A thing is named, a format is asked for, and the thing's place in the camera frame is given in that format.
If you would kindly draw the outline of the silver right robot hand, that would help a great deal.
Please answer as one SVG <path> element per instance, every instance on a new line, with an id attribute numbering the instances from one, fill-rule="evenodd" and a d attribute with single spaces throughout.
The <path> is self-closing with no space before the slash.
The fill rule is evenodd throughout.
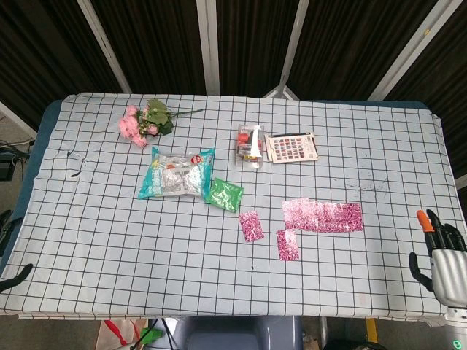
<path id="1" fill-rule="evenodd" d="M 412 277 L 432 292 L 440 304 L 448 308 L 466 307 L 466 243 L 460 231 L 441 223 L 430 209 L 417 211 L 425 235 L 425 245 L 431 264 L 431 276 L 423 274 L 417 255 L 409 254 Z"/>

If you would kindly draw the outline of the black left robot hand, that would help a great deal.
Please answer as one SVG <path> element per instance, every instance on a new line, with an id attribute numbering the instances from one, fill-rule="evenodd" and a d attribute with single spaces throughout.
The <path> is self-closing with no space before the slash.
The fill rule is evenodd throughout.
<path id="1" fill-rule="evenodd" d="M 7 248 L 7 244 L 11 239 L 12 233 L 14 229 L 22 223 L 23 218 L 16 218 L 11 219 L 12 211 L 6 210 L 1 213 L 1 257 L 4 256 L 4 253 Z M 10 279 L 5 279 L 1 281 L 1 292 L 7 291 L 13 287 L 16 287 L 20 283 L 26 280 L 28 275 L 30 274 L 32 268 L 34 267 L 33 264 L 29 263 L 23 267 L 21 272 L 15 277 Z"/>

